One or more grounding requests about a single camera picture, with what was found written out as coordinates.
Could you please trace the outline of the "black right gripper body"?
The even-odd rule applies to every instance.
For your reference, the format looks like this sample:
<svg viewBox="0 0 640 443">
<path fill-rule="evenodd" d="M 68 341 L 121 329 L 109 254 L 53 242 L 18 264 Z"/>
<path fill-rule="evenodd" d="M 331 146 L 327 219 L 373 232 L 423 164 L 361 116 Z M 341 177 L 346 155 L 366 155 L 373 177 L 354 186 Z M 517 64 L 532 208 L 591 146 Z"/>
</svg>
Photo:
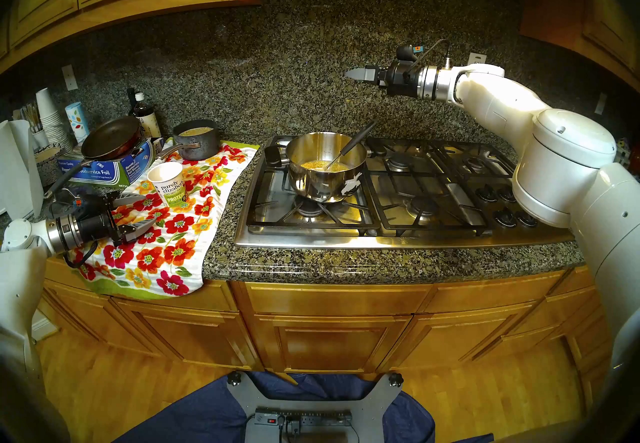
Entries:
<svg viewBox="0 0 640 443">
<path fill-rule="evenodd" d="M 418 98 L 419 73 L 421 67 L 413 61 L 393 61 L 377 71 L 378 86 L 386 90 L 387 96 Z"/>
</svg>

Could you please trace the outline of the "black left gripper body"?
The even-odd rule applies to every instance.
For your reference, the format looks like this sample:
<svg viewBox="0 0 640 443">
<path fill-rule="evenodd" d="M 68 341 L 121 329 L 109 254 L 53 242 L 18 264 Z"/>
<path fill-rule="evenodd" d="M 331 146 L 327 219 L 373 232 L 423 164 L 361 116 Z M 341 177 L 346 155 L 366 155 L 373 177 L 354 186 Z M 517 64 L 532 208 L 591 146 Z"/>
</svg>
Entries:
<svg viewBox="0 0 640 443">
<path fill-rule="evenodd" d="M 87 207 L 75 207 L 72 215 L 75 217 L 74 242 L 75 248 L 81 248 L 86 243 L 110 238 L 116 245 L 125 243 L 124 235 L 118 229 L 113 211 L 115 207 L 99 207 L 98 209 Z"/>
</svg>

